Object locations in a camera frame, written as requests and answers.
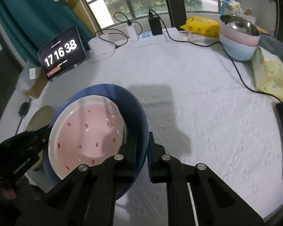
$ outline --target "pink bowl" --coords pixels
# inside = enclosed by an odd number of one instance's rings
[[[219,25],[220,25],[221,34],[223,34],[227,38],[230,38],[238,43],[241,43],[246,46],[252,46],[252,47],[257,46],[259,43],[260,36],[252,36],[249,34],[244,34],[242,32],[239,32],[233,29],[232,27],[227,26],[221,20],[219,20]]]
[[[124,122],[108,98],[91,95],[70,104],[56,120],[49,137],[53,170],[64,179],[80,164],[98,165],[118,153]]]

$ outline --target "silver bolt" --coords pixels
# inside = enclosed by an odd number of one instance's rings
[[[124,156],[121,155],[121,154],[117,154],[117,155],[114,156],[114,159],[117,160],[117,161],[121,161],[123,158],[124,158]]]
[[[199,164],[197,165],[197,168],[198,168],[199,170],[205,170],[205,169],[206,169],[206,165],[203,164],[203,163],[199,163]]]
[[[88,169],[88,166],[86,166],[85,164],[79,165],[78,169],[80,172],[85,172]]]
[[[169,161],[169,160],[171,159],[171,156],[169,156],[169,155],[163,155],[161,158],[162,158],[164,161]]]

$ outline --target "table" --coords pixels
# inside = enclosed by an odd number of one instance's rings
[[[254,87],[250,63],[236,64],[245,83]],[[58,108],[76,92],[100,83],[131,91],[156,143],[183,163],[207,164],[261,217],[283,203],[281,139],[272,108],[276,100],[245,89],[220,45],[125,45],[100,62],[87,58],[48,83],[32,101],[20,130],[41,106]],[[114,225],[167,225],[167,211],[166,186],[150,183],[145,164],[116,202]]]

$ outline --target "yellow green tissue pack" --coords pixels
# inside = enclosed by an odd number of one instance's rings
[[[280,58],[258,47],[252,59],[256,88],[283,100],[283,63]]]

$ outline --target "yellow wet wipes package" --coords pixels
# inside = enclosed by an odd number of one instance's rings
[[[258,47],[252,63],[257,90],[283,100],[283,63],[280,58]]]
[[[186,20],[180,28],[196,34],[219,37],[219,23],[216,20],[193,16]]]

